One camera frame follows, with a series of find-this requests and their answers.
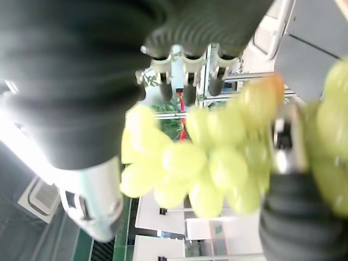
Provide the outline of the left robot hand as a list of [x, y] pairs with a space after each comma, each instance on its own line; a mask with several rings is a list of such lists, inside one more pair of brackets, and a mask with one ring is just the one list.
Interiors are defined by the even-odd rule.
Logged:
[[270, 185], [259, 220], [265, 259], [347, 260], [347, 224], [319, 193], [298, 107], [281, 106], [267, 135]]

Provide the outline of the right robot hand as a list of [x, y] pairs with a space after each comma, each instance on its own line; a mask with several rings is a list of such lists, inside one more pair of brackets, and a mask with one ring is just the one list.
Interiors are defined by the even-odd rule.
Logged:
[[181, 45], [236, 57], [272, 1], [1, 1], [1, 78], [18, 92], [3, 108], [57, 169], [69, 217], [95, 240], [121, 224], [125, 113], [136, 71]]

